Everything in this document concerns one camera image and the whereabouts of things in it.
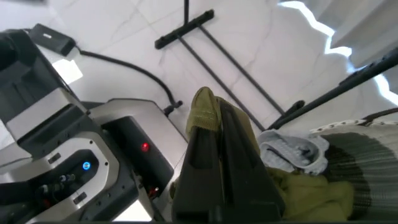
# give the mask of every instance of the marble floor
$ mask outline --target marble floor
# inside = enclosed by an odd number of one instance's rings
[[[82,49],[145,68],[184,102],[170,115],[181,131],[200,87],[208,86],[233,102],[180,42],[162,50],[154,48],[156,39],[182,25],[182,0],[49,0],[46,6],[22,2],[0,1],[0,30],[41,23],[72,36]],[[354,70],[348,60],[350,49],[329,49],[333,30],[315,21],[308,9],[297,6],[276,0],[191,0],[190,17],[214,9],[215,18],[205,24],[206,29],[286,110],[297,100],[310,102],[326,93]],[[278,118],[278,112],[199,30],[184,39],[263,126]],[[144,98],[161,108],[168,105],[161,87],[134,70],[81,57],[76,51],[66,60],[43,51],[81,100]],[[309,130],[362,118],[396,103],[398,96],[378,76],[283,128]]]

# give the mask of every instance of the metal rack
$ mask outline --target metal rack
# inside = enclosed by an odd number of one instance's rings
[[[193,55],[193,57],[203,66],[203,68],[218,82],[218,84],[224,89],[225,92],[236,102],[236,104],[250,117],[253,123],[261,130],[265,131],[265,127],[259,122],[259,120],[248,110],[248,108],[239,100],[239,98],[223,83],[218,75],[206,64],[206,62],[195,52],[195,50],[189,46],[189,44],[183,39],[183,36],[193,29],[200,29],[205,36],[211,40],[214,45],[228,58],[228,60],[254,85],[254,87],[260,92],[260,94],[280,113],[278,118],[272,125],[267,129],[279,129],[284,124],[292,121],[299,116],[308,113],[309,111],[317,108],[318,106],[340,96],[346,91],[362,84],[363,82],[377,76],[378,74],[385,72],[386,70],[398,65],[398,48],[392,50],[382,59],[377,62],[369,64],[367,67],[354,72],[347,79],[343,80],[339,86],[320,96],[316,100],[305,105],[303,100],[295,102],[287,111],[284,111],[278,103],[258,84],[255,79],[233,58],[233,56],[203,27],[203,24],[212,18],[214,18],[214,10],[209,10],[202,15],[188,20],[189,15],[189,0],[184,0],[184,24],[183,26],[173,30],[171,33],[162,36],[160,39],[155,41],[155,48],[161,49],[166,45],[170,44],[175,40],[179,40],[184,47]]]

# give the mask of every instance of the olive green cloth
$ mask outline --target olive green cloth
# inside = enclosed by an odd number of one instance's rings
[[[192,100],[190,116],[186,132],[194,126],[219,131],[221,112],[219,101],[224,99],[214,96],[213,92],[203,87]],[[259,153],[256,138],[246,113],[232,106]],[[299,173],[288,173],[267,167],[269,175],[275,183],[285,202],[284,220],[303,222],[337,222],[345,221],[353,211],[354,190],[349,182],[328,183],[324,176],[309,176]]]

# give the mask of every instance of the laundry basket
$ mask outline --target laundry basket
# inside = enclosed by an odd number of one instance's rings
[[[398,220],[398,122],[373,120],[395,112],[398,109],[311,130],[330,143],[323,175],[330,182],[349,181],[355,188],[350,220]]]

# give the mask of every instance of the blue power button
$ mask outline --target blue power button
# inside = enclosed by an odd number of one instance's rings
[[[89,162],[83,163],[83,170],[88,170],[88,169],[90,169],[90,167],[91,167],[91,164]]]

